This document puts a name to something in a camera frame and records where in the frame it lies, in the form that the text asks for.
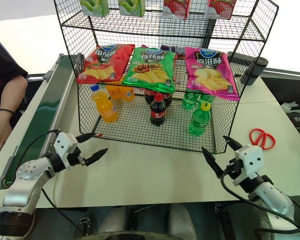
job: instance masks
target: orange juice bottle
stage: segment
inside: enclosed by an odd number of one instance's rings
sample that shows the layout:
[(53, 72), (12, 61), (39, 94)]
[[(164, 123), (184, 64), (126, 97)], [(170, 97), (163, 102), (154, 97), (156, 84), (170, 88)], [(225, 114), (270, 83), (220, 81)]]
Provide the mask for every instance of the orange juice bottle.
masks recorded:
[(99, 85), (92, 84), (92, 100), (96, 104), (96, 109), (106, 123), (115, 122), (118, 119), (118, 112), (114, 104), (108, 99), (107, 93), (100, 90)]
[(135, 99), (135, 91), (133, 87), (120, 86), (119, 89), (120, 89), (121, 98), (123, 98), (124, 100), (130, 102), (133, 99)]
[(120, 94), (119, 86), (107, 84), (107, 85), (105, 85), (105, 88), (113, 100), (117, 100), (120, 98), (121, 94)]

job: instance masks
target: white table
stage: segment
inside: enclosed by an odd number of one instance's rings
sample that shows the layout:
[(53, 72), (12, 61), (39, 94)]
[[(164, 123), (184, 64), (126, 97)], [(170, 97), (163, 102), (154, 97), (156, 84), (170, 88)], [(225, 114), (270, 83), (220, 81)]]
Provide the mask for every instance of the white table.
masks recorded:
[[(0, 175), (15, 146), (22, 140), (28, 122), (47, 87), (43, 83), (22, 119), (0, 153)], [(79, 135), (77, 86), (74, 83), (63, 111), (59, 128)], [(259, 78), (247, 86), (233, 123), (231, 137), (249, 144), (248, 133), (262, 128), (276, 138), (276, 146), (264, 151), (267, 174), (275, 186), (288, 195), (300, 195), (300, 135), (278, 102)], [(44, 186), (58, 207), (96, 207), (177, 202), (229, 201), (235, 198), (221, 186), (212, 169), (199, 152), (148, 146), (93, 138), (80, 144), (83, 157), (103, 148), (108, 152), (96, 163), (65, 170)], [(225, 168), (234, 152), (215, 155)], [(246, 193), (226, 183), (242, 196)], [(6, 190), (0, 190), (0, 204)], [(41, 196), (38, 208), (50, 208)]]

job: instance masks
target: green soda bottle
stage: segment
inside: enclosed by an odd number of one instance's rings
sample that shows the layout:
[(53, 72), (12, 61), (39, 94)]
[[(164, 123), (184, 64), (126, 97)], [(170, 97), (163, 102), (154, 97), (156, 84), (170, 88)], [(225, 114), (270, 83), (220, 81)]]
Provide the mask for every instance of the green soda bottle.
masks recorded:
[(198, 108), (200, 108), (200, 106), (203, 102), (208, 102), (208, 103), (211, 103), (211, 105), (212, 105), (215, 98), (216, 98), (215, 96), (212, 96), (209, 94), (201, 94), (199, 97), (199, 100), (198, 100)]
[(206, 126), (210, 122), (211, 114), (210, 114), (211, 104), (207, 101), (202, 102), (201, 107), (196, 109), (191, 118), (191, 122), (189, 124), (189, 132), (192, 135), (200, 136), (206, 130)]
[(196, 93), (195, 91), (186, 92), (182, 99), (182, 107), (185, 109), (192, 109), (196, 105), (199, 95), (200, 93)]

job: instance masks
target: black sleeve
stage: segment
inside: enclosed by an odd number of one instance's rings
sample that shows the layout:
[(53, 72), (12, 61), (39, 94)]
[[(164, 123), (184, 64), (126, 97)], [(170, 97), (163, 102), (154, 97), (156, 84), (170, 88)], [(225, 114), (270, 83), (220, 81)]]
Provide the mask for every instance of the black sleeve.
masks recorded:
[(25, 78), (28, 73), (14, 61), (0, 54), (0, 83), (5, 86), (11, 79), (19, 75)]

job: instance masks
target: wire shelf rack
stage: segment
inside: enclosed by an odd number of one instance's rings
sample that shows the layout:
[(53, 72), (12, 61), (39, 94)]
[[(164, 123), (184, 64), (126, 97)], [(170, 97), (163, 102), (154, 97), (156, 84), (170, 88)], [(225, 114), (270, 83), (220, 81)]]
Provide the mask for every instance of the wire shelf rack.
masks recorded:
[[(106, 17), (92, 17), (82, 13), (79, 0), (54, 0), (76, 75), (82, 71), (83, 58), (99, 45), (210, 48), (232, 52), (228, 59), (240, 96), (245, 89), (240, 78), (249, 67), (251, 57), (260, 57), (279, 9), (271, 0), (237, 0), (231, 20), (215, 20), (206, 17), (206, 0), (192, 0), (190, 15), (184, 21), (162, 17), (163, 0), (145, 0), (143, 17), (120, 15), (118, 0), (108, 0), (108, 4), (110, 12)], [(204, 146), (215, 154), (225, 152), (227, 144), (223, 136), (230, 135), (239, 102), (217, 97), (210, 110), (212, 119), (205, 133), (200, 137), (192, 136), (188, 133), (192, 111), (181, 107), (182, 98), (188, 91), (184, 60), (176, 60), (173, 79), (173, 101), (167, 109), (165, 123), (159, 127), (150, 124), (150, 108), (144, 100), (142, 89), (135, 88), (136, 96), (132, 102), (113, 100), (119, 119), (114, 123), (105, 123), (91, 100), (89, 85), (79, 84), (80, 132), (94, 131), (102, 134), (100, 138), (144, 145), (189, 151), (200, 151)]]

